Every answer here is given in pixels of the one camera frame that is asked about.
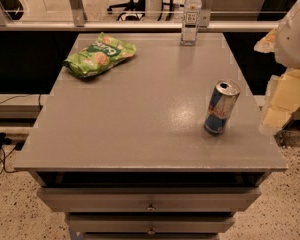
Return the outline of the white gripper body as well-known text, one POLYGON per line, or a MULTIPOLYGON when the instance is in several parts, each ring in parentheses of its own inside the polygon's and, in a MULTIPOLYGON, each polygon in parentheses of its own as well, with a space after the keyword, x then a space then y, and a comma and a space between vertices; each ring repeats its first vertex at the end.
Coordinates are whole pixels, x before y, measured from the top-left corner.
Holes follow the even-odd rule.
POLYGON ((300 0, 297 0, 278 25, 275 60, 287 68, 300 69, 300 0))

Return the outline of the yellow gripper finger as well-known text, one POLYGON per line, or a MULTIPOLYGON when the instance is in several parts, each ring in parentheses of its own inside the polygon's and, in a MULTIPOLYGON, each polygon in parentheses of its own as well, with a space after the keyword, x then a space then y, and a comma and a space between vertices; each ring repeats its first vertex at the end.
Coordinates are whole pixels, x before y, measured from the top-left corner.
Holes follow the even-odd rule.
POLYGON ((272 76, 268 82, 259 131, 267 135, 275 134, 299 107, 300 69, 288 68, 280 77, 272 76))
POLYGON ((276 28, 268 32, 255 44, 254 50, 260 53, 273 53, 275 50, 276 32, 276 28))

